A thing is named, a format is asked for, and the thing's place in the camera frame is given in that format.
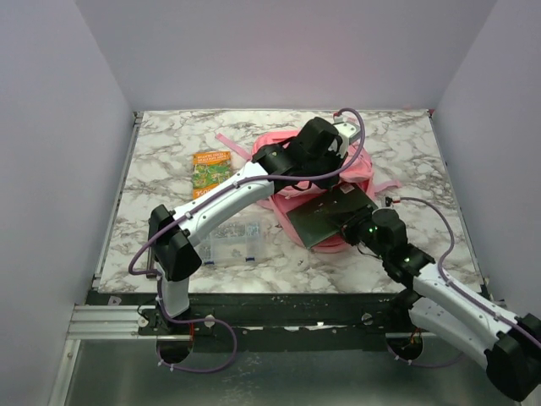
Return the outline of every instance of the marble surface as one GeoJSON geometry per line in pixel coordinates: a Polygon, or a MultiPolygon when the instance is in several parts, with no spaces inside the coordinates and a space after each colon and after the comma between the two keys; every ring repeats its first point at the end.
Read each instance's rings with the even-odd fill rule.
{"type": "MultiPolygon", "coordinates": [[[[435,203],[447,216],[457,237],[445,268],[461,282],[478,289],[451,187],[425,111],[361,112],[367,130],[365,148],[372,156],[375,181],[398,179],[393,195],[414,196],[435,203]]],[[[191,200],[192,155],[227,148],[215,139],[223,133],[250,151],[255,138],[273,129],[300,129],[309,119],[329,112],[297,111],[170,111],[146,112],[103,267],[101,292],[156,291],[156,282],[133,277],[127,266],[145,242],[147,219],[160,204],[168,208],[191,200]]],[[[243,159],[233,152],[234,168],[243,159]]],[[[408,225],[410,240],[434,257],[445,251],[449,236],[441,220],[426,206],[397,207],[408,225]]],[[[203,266],[190,279],[191,292],[338,293],[397,292],[380,261],[355,248],[338,254],[310,252],[295,245],[281,230],[271,211],[251,205],[241,214],[258,216],[265,235],[265,261],[234,266],[203,266]]],[[[145,266],[145,255],[137,269],[145,266]]]]}

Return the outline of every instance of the book cover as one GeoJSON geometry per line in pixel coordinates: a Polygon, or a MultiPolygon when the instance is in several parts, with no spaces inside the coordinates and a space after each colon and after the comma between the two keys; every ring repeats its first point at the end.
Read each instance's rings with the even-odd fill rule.
{"type": "Polygon", "coordinates": [[[214,189],[233,175],[230,151],[201,152],[194,155],[194,199],[214,189]]]}

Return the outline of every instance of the white wall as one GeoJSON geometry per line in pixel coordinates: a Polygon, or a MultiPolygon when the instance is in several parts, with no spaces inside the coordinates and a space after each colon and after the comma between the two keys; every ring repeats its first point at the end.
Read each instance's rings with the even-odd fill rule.
{"type": "Polygon", "coordinates": [[[138,110],[435,107],[495,0],[76,0],[138,110]]]}
{"type": "Polygon", "coordinates": [[[499,0],[445,91],[436,132],[483,274],[541,317],[541,2],[499,0]]]}
{"type": "Polygon", "coordinates": [[[521,402],[521,406],[539,406],[541,404],[541,387],[537,387],[530,396],[521,402]]]}
{"type": "Polygon", "coordinates": [[[0,404],[46,404],[133,114],[72,0],[0,13],[0,404]]]}

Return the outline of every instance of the pink bag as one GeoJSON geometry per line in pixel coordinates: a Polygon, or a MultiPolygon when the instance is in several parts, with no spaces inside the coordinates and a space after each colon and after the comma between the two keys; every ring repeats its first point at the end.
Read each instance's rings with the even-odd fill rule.
{"type": "MultiPolygon", "coordinates": [[[[254,142],[252,154],[249,154],[243,150],[243,148],[229,140],[223,134],[218,134],[216,138],[232,150],[236,151],[241,157],[249,160],[251,159],[251,155],[257,152],[258,149],[263,145],[275,144],[294,137],[297,134],[298,130],[296,129],[291,131],[272,131],[270,133],[263,134],[254,142]]],[[[357,145],[358,143],[349,146],[347,150],[348,157],[346,158],[346,162],[349,162],[351,159],[350,157],[353,156],[357,150],[357,145]]],[[[363,149],[361,155],[357,158],[353,165],[340,174],[340,181],[340,184],[356,184],[372,200],[374,199],[375,193],[391,186],[400,186],[397,181],[390,181],[378,186],[374,186],[374,169],[372,168],[372,160],[370,159],[369,153],[365,149],[363,149]]],[[[306,189],[308,186],[309,182],[300,182],[298,187],[303,190],[296,190],[292,187],[287,187],[277,194],[271,196],[269,199],[260,200],[258,202],[258,204],[264,208],[271,209],[273,212],[275,212],[276,218],[287,236],[293,242],[301,246],[303,246],[303,242],[298,237],[293,225],[289,222],[287,213],[325,192],[315,185],[312,185],[309,189],[306,189]]],[[[335,235],[317,244],[315,247],[313,247],[313,250],[325,253],[334,253],[346,250],[350,246],[351,245],[344,242],[340,236],[335,235]]]]}

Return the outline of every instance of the backpack strap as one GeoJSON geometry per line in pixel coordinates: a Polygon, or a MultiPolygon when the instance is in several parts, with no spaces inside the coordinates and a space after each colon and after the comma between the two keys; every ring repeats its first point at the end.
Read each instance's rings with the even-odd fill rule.
{"type": "Polygon", "coordinates": [[[242,148],[242,146],[237,144],[235,141],[231,140],[230,138],[227,138],[224,134],[218,133],[216,134],[215,138],[219,140],[227,148],[229,148],[231,151],[237,152],[240,155],[240,157],[243,158],[245,161],[250,161],[252,159],[252,154],[244,150],[244,148],[242,148]]]}
{"type": "Polygon", "coordinates": [[[374,185],[374,193],[383,192],[389,188],[401,188],[402,184],[397,180],[388,180],[374,185]]]}

